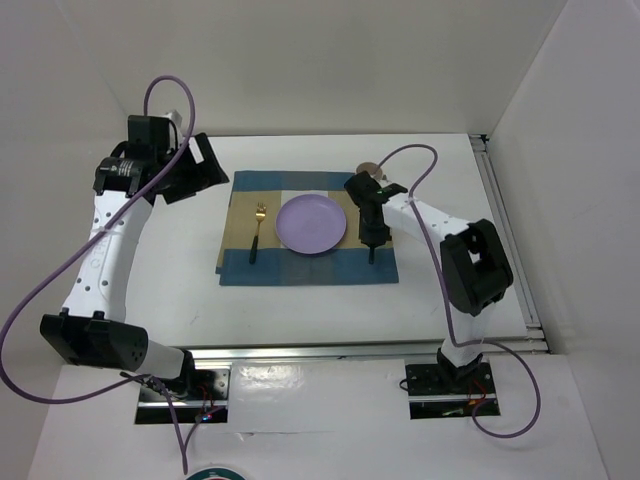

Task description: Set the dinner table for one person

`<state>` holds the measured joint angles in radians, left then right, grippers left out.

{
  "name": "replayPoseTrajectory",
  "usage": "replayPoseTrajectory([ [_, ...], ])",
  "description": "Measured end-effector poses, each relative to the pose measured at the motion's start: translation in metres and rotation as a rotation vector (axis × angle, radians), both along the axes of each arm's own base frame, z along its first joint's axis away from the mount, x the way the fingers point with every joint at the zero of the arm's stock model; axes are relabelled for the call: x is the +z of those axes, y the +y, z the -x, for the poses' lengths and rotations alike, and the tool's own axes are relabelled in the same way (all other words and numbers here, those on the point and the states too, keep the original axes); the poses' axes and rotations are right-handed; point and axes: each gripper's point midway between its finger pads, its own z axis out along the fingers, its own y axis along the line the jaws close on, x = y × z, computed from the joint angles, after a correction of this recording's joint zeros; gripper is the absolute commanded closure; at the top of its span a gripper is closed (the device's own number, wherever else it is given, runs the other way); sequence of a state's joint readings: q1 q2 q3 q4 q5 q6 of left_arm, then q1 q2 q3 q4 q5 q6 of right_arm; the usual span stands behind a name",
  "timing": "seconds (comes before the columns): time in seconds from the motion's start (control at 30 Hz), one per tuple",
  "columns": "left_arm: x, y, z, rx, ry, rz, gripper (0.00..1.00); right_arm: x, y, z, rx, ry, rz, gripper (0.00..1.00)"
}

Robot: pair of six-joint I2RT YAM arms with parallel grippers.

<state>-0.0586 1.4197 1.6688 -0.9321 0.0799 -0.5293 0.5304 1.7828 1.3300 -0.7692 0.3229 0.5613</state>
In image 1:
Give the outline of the beige plastic cup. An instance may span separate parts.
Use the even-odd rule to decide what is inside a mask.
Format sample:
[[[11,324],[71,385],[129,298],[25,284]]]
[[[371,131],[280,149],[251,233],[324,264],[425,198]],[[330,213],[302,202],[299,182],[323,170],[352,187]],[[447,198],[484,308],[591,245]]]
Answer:
[[[374,162],[363,162],[356,167],[356,174],[367,173],[370,177],[376,181],[386,181],[387,177],[383,169]]]

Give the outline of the purple plastic plate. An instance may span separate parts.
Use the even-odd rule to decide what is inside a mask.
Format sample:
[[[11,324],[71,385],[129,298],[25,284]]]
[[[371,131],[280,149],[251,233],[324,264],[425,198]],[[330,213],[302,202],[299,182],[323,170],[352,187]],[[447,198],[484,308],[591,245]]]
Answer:
[[[275,221],[281,244],[303,255],[317,255],[336,247],[346,233],[342,207],[328,196],[304,194],[285,202]]]

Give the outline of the gold fork green handle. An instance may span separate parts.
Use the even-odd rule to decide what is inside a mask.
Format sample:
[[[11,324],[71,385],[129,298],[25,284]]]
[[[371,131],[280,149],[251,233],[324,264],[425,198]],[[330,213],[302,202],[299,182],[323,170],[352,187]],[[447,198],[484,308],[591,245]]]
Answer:
[[[267,206],[262,202],[258,203],[256,206],[256,212],[255,212],[256,227],[255,227],[252,245],[249,253],[249,263],[251,265],[253,265],[257,260],[260,228],[263,221],[266,218],[266,214],[267,214]]]

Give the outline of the blue beige checked cloth napkin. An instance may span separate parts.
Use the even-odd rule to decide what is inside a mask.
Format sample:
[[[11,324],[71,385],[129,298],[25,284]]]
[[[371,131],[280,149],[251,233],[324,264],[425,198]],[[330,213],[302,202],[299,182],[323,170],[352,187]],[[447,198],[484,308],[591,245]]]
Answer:
[[[344,286],[396,284],[399,282],[393,244],[375,252],[368,263],[368,249],[358,238],[359,213],[344,183],[350,172],[243,170],[234,173],[216,273],[222,286]],[[328,252],[303,255],[284,247],[275,230],[276,216],[288,200],[319,194],[336,201],[347,219],[346,233]],[[267,206],[260,228],[257,260],[249,253],[256,227],[258,203]]]

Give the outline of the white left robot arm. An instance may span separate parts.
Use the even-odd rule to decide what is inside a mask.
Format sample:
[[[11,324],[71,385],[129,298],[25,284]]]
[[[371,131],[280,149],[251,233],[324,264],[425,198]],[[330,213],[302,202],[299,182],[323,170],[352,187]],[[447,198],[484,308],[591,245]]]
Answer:
[[[203,377],[192,354],[127,323],[126,293],[156,198],[171,204],[229,180],[206,134],[186,139],[181,123],[177,111],[128,117],[127,140],[95,171],[91,233],[101,238],[83,257],[60,312],[40,323],[42,337],[67,363],[151,374],[176,399],[193,394]]]

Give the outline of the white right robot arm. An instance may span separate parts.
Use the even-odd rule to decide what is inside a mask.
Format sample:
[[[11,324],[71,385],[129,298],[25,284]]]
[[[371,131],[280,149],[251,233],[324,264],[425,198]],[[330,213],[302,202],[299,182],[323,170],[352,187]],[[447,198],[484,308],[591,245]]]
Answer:
[[[489,311],[514,281],[496,227],[487,219],[452,217],[396,183],[381,185],[367,172],[350,177],[344,189],[359,211],[358,238],[369,249],[370,263],[393,230],[427,245],[447,324],[436,354],[436,379],[444,390],[460,391],[481,363]]]

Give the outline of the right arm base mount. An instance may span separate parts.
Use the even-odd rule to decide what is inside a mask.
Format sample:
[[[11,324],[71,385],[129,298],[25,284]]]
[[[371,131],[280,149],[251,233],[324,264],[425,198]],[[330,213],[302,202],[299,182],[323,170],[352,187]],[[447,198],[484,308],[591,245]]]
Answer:
[[[408,395],[412,420],[471,417],[476,406],[478,417],[500,415],[488,362],[458,381],[447,380],[437,364],[408,364],[398,386]]]

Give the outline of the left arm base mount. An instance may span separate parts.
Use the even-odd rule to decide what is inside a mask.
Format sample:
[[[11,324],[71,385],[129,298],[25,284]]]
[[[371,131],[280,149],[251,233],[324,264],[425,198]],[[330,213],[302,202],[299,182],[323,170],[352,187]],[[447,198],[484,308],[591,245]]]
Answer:
[[[198,370],[195,383],[184,393],[169,391],[180,424],[223,424],[228,421],[231,370]],[[172,416],[166,397],[151,380],[140,382],[134,417],[136,425],[168,425]]]

